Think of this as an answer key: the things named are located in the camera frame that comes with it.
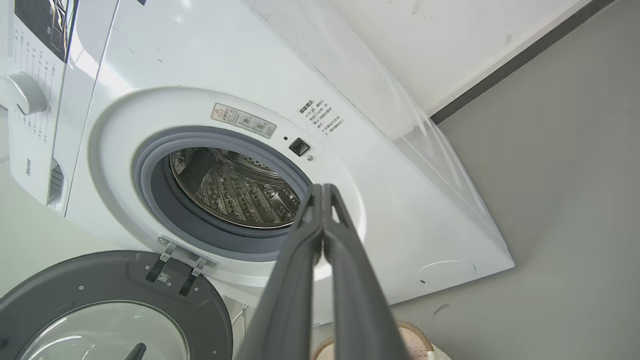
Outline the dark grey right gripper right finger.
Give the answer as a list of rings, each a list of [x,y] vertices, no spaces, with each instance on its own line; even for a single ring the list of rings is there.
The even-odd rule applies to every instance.
[[[334,355],[338,360],[409,360],[338,188],[322,187],[323,255],[333,271]]]

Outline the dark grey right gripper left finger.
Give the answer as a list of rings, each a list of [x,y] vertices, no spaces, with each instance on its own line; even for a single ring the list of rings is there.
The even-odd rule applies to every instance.
[[[322,186],[314,184],[301,202],[236,359],[310,358],[314,267],[322,257],[322,235]]]

